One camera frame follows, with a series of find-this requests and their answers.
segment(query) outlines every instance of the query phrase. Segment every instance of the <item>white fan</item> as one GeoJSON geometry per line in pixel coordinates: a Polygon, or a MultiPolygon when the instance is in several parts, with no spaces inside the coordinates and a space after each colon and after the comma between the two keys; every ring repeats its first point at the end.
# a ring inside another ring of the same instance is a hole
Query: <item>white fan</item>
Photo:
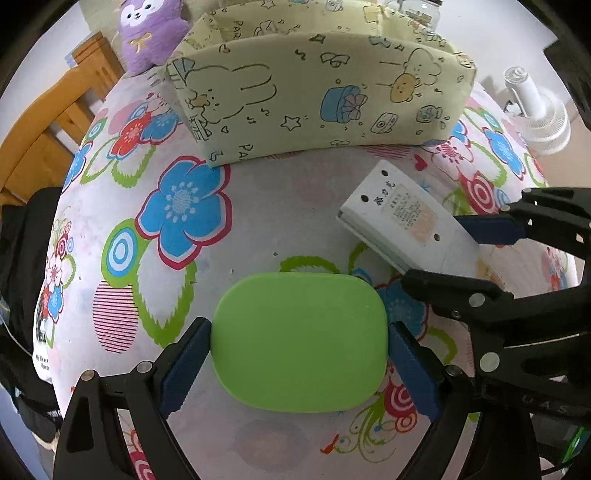
{"type": "Polygon", "coordinates": [[[570,122],[564,103],[551,91],[536,87],[522,67],[505,72],[505,85],[521,108],[512,120],[525,142],[538,155],[552,155],[570,141],[570,122]]]}

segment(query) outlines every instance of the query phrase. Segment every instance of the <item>yellow fabric box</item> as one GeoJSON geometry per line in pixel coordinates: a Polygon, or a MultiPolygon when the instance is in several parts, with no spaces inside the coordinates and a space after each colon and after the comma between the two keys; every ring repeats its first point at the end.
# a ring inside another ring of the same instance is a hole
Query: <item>yellow fabric box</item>
{"type": "Polygon", "coordinates": [[[476,76],[441,36],[358,0],[260,0],[204,14],[166,68],[211,165],[441,143],[476,76]]]}

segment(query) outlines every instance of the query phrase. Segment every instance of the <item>blue gripper pad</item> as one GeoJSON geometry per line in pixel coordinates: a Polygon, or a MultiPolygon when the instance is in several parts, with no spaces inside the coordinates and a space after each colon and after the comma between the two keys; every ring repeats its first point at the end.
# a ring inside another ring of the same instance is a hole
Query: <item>blue gripper pad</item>
{"type": "Polygon", "coordinates": [[[443,365],[431,350],[418,344],[403,323],[390,323],[388,329],[388,356],[413,399],[417,412],[433,422],[439,416],[437,377],[441,375],[443,365]]]}
{"type": "Polygon", "coordinates": [[[187,394],[209,353],[212,324],[205,320],[187,342],[162,383],[160,414],[164,419],[183,406],[187,394]]]}
{"type": "Polygon", "coordinates": [[[454,217],[481,245],[514,245],[527,238],[524,227],[506,214],[458,215],[454,217]]]}

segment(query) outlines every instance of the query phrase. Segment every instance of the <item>black bag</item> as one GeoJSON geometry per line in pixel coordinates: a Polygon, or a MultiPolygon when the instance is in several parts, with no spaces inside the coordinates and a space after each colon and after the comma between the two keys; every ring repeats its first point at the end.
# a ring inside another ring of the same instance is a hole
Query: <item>black bag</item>
{"type": "Polygon", "coordinates": [[[61,188],[46,188],[25,206],[3,206],[0,232],[0,293],[10,307],[8,325],[0,325],[0,383],[27,427],[46,442],[53,440],[62,418],[53,386],[37,376],[31,355],[35,307],[60,194],[61,188]]]}

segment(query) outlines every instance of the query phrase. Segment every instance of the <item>wall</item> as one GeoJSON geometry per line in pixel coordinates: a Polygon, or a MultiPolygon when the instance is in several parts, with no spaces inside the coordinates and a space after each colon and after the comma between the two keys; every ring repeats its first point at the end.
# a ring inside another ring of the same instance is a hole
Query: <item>wall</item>
{"type": "Polygon", "coordinates": [[[543,52],[556,36],[517,0],[443,0],[437,32],[472,56],[476,79],[499,104],[508,99],[503,73],[516,65],[564,103],[570,100],[543,52]]]}
{"type": "Polygon", "coordinates": [[[0,143],[26,108],[67,72],[66,56],[88,35],[76,4],[35,43],[0,98],[0,143]]]}

